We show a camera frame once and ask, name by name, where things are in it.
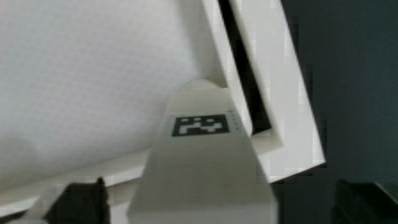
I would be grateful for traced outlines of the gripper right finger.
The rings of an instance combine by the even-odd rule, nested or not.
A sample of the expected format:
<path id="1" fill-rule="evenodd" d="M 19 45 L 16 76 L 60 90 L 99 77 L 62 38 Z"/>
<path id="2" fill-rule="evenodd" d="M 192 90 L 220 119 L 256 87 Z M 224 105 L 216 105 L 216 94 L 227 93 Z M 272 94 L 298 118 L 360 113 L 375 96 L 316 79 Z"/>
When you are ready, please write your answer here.
<path id="1" fill-rule="evenodd" d="M 398 224 L 398 184 L 336 182 L 330 224 Z"/>

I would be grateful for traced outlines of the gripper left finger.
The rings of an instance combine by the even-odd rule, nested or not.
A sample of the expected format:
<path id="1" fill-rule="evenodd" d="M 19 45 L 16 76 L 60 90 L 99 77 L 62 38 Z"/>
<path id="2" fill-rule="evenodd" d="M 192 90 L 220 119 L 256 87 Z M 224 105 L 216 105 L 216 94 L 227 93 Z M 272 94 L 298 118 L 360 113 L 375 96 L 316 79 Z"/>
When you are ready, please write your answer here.
<path id="1" fill-rule="evenodd" d="M 71 183 L 42 217 L 48 224 L 110 224 L 105 180 Z"/>

